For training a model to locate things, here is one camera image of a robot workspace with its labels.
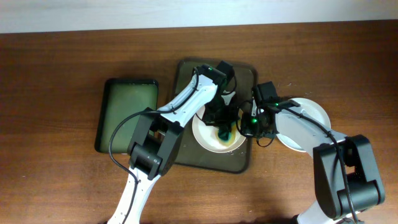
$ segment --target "gray tray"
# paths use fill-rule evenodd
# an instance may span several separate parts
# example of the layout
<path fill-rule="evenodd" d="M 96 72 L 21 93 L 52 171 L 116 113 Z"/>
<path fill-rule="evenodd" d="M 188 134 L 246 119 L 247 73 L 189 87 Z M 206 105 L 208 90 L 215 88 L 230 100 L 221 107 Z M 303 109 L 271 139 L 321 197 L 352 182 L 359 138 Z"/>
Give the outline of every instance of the gray tray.
<path fill-rule="evenodd" d="M 192 69 L 195 66 L 208 64 L 216 67 L 220 60 L 206 60 L 200 58 L 186 58 L 177 67 L 177 77 L 174 84 L 173 93 L 177 96 L 189 83 L 192 78 Z M 236 96 L 238 102 L 252 98 L 251 88 L 257 85 L 257 72 L 250 66 L 243 63 L 233 63 L 236 80 Z M 227 91 L 232 90 L 234 81 L 232 80 L 227 87 Z M 185 126 L 182 137 L 180 151 L 175 163 L 203 169 L 211 169 L 223 172 L 239 174 L 249 166 L 252 141 L 245 140 L 236 150 L 229 153 L 215 153 L 201 147 L 196 141 L 192 132 L 192 119 Z"/>

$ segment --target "white backdrop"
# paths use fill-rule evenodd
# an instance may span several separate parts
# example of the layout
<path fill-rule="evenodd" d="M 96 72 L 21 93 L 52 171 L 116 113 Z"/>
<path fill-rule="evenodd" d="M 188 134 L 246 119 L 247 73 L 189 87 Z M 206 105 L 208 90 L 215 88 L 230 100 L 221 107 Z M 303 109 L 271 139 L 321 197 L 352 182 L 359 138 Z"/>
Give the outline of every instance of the white backdrop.
<path fill-rule="evenodd" d="M 398 19 L 398 0 L 0 0 L 0 33 Z"/>

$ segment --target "plate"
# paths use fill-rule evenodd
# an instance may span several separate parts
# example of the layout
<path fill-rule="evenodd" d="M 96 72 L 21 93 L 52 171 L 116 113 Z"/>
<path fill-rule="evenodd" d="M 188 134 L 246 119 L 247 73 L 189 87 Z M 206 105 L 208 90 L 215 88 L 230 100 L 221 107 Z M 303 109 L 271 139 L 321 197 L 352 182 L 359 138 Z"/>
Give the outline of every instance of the plate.
<path fill-rule="evenodd" d="M 296 101 L 301 105 L 303 109 L 314 118 L 319 123 L 325 125 L 328 128 L 331 128 L 330 119 L 326 111 L 316 102 L 305 99 L 305 98 L 292 98 L 291 100 Z M 284 136 L 283 134 L 276 135 L 278 139 L 290 149 L 296 150 L 298 152 L 305 152 L 295 141 L 291 140 L 291 138 Z"/>
<path fill-rule="evenodd" d="M 202 106 L 197 114 L 201 118 L 203 114 L 205 113 L 205 107 Z M 211 152 L 217 152 L 217 153 L 226 153 L 226 152 L 231 152 L 235 149 L 237 149 L 239 146 L 242 145 L 244 140 L 246 139 L 244 136 L 242 136 L 239 131 L 235 128 L 235 140 L 230 144 L 229 146 L 225 146 L 224 144 L 220 143 L 220 140 L 218 140 L 216 134 L 218 128 L 214 126 L 207 126 L 204 124 L 203 121 L 201 121 L 198 116 L 193 116 L 192 120 L 192 131 L 193 131 L 193 136 L 195 139 L 198 141 L 198 143 L 204 147 L 205 149 L 211 151 Z"/>

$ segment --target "wooden table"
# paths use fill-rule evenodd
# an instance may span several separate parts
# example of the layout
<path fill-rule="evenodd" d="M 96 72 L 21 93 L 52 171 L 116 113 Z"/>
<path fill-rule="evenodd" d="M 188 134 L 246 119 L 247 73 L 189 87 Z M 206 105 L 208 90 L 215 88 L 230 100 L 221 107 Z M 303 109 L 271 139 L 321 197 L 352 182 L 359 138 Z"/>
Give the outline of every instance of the wooden table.
<path fill-rule="evenodd" d="M 398 21 L 0 35 L 0 223 L 107 220 L 127 175 L 93 147 L 104 82 L 155 78 L 160 106 L 188 56 L 249 63 L 280 96 L 322 105 L 333 129 L 367 136 L 386 202 L 359 217 L 397 223 Z M 283 223 L 312 204 L 308 155 L 279 141 L 252 151 L 241 175 L 173 166 L 141 220 Z"/>

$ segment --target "round white plate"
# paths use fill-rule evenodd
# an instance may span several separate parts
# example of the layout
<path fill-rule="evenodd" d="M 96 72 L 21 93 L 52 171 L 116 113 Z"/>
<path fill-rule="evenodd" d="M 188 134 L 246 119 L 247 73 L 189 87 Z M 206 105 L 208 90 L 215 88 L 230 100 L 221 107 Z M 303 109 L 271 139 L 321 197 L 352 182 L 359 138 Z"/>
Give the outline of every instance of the round white plate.
<path fill-rule="evenodd" d="M 204 113 L 205 113 L 205 107 L 202 106 L 198 110 L 197 114 L 201 118 Z M 217 128 L 214 126 L 206 126 L 204 122 L 199 120 L 196 115 L 193 116 L 192 131 L 193 131 L 193 136 L 202 147 L 211 152 L 217 152 L 217 153 L 231 152 L 232 150 L 235 150 L 240 145 L 242 145 L 242 143 L 246 139 L 244 136 L 242 136 L 239 133 L 238 130 L 235 130 L 236 131 L 235 140 L 229 146 L 225 146 L 220 143 L 220 140 L 217 139 L 216 136 Z"/>
<path fill-rule="evenodd" d="M 291 100 L 300 103 L 301 107 L 305 109 L 307 114 L 313 117 L 316 121 L 328 128 L 331 128 L 328 114 L 326 114 L 326 111 L 318 103 L 305 98 L 292 98 Z M 283 134 L 277 134 L 276 136 L 285 146 L 298 152 L 305 152 L 295 141 L 291 140 L 289 137 L 284 136 Z"/>

